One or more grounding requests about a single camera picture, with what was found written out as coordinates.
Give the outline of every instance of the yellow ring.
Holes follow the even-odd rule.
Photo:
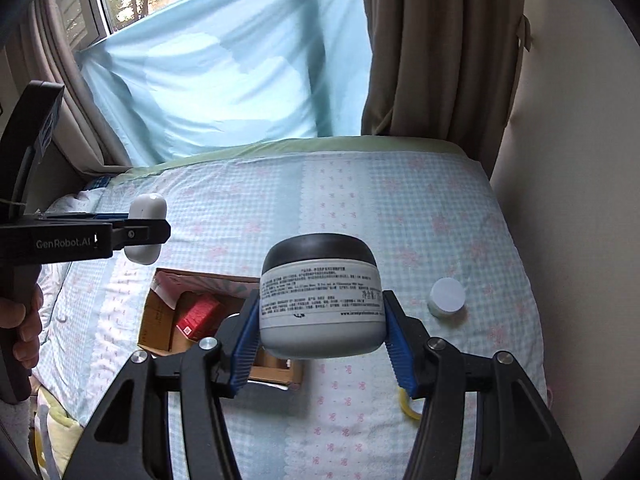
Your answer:
[[[413,420],[420,420],[422,415],[412,409],[409,406],[409,394],[404,388],[398,388],[398,400],[400,401],[400,408],[406,416],[410,416]]]

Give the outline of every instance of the green mattress edge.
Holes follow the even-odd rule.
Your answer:
[[[288,155],[289,153],[312,152],[431,152],[454,153],[465,155],[465,152],[452,142],[439,139],[418,139],[415,137],[319,137],[312,139],[285,139],[275,142],[256,142],[244,146],[223,148],[214,152],[188,156],[171,162],[164,162],[148,168],[132,168],[111,179],[109,186],[116,186],[127,180],[162,173],[165,170],[225,160],[228,158],[259,158],[262,156]]]

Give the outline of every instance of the metal screw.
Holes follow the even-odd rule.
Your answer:
[[[218,340],[215,337],[205,337],[200,340],[198,346],[203,350],[211,350],[218,346]]]
[[[136,350],[131,355],[131,360],[135,363],[143,363],[146,361],[146,358],[149,357],[149,354],[144,350]]]
[[[439,337],[432,337],[427,341],[427,345],[429,346],[429,348],[431,348],[431,350],[444,350],[444,347],[447,345],[447,343],[444,341],[444,339],[441,339]]]
[[[513,363],[513,356],[509,352],[498,352],[498,362],[503,365],[510,365]]]

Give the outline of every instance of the beige curtain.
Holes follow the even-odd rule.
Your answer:
[[[79,173],[90,178],[130,168],[124,146],[82,79],[56,0],[35,0],[30,5],[6,52],[19,91],[33,79],[65,85],[53,141]]]
[[[364,135],[455,142],[494,168],[528,47],[524,0],[364,0]]]

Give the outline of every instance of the mattress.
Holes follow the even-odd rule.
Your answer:
[[[378,137],[285,140],[132,170],[56,210],[127,211],[160,192],[172,236],[158,267],[259,276],[269,248],[311,232],[357,236],[382,285],[431,335],[461,351],[511,351],[545,398],[540,320],[529,281],[480,165],[441,141]],[[109,260],[47,266],[34,373],[84,425],[136,349],[154,267]],[[443,276],[466,290],[466,316],[431,316]],[[401,478],[417,426],[398,404],[385,349],[308,362],[299,391],[249,384],[223,399],[244,478]],[[476,398],[468,394],[458,478],[470,477]],[[172,460],[187,478],[179,398],[170,397]]]

